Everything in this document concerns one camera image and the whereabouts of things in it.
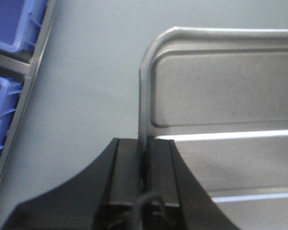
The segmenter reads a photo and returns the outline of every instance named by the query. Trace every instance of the gray wall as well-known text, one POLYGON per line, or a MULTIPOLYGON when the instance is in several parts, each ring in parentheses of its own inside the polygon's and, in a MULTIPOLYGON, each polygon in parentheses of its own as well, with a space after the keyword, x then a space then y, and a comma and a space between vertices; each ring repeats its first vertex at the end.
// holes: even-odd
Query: gray wall
POLYGON ((88 165, 111 138, 136 138, 138 67, 172 26, 288 28, 288 1, 60 1, 0 186, 13 207, 88 165))

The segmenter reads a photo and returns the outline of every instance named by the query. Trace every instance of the black cable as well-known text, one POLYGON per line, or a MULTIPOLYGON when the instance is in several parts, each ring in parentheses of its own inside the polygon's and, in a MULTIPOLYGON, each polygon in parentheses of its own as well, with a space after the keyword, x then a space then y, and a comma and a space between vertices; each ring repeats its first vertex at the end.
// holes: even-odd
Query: black cable
POLYGON ((150 192, 147 194, 144 194, 141 198, 137 200, 137 202, 134 204, 133 209, 130 214, 129 219, 129 230, 138 230, 140 221, 142 220, 142 210, 145 207, 145 205, 149 204, 151 201, 157 201, 161 210, 161 216, 163 217, 165 223, 171 227, 172 223, 169 220, 168 216, 165 212, 165 204, 162 200, 162 198, 155 192, 150 192))

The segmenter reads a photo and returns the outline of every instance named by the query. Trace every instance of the blue plastic bin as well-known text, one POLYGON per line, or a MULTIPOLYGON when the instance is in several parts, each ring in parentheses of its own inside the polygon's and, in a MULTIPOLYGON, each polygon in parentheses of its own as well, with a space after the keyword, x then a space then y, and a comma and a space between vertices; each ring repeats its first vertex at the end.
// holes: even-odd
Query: blue plastic bin
POLYGON ((21 83, 0 77, 0 154, 21 92, 21 83))
POLYGON ((47 0, 0 0, 0 49, 11 53, 35 46, 47 0))

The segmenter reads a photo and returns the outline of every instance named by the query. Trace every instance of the stainless steel tray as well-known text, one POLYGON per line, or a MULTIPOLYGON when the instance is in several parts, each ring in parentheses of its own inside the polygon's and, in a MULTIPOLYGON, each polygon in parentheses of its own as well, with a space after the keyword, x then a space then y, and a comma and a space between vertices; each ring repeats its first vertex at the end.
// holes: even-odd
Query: stainless steel tray
POLYGON ((140 67, 139 148, 174 139, 243 230, 288 230, 288 30, 174 27, 140 67))

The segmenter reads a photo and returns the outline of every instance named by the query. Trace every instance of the metal sheet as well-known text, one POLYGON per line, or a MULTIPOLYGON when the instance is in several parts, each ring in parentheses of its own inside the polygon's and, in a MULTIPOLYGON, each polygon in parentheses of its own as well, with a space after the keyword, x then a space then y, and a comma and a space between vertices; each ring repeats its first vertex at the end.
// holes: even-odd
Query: metal sheet
POLYGON ((288 216, 288 30, 174 27, 161 34, 140 68, 142 151, 150 137, 174 139, 242 229, 271 229, 275 219, 277 229, 288 229, 275 218, 288 216), (241 221, 245 213, 263 218, 241 221))

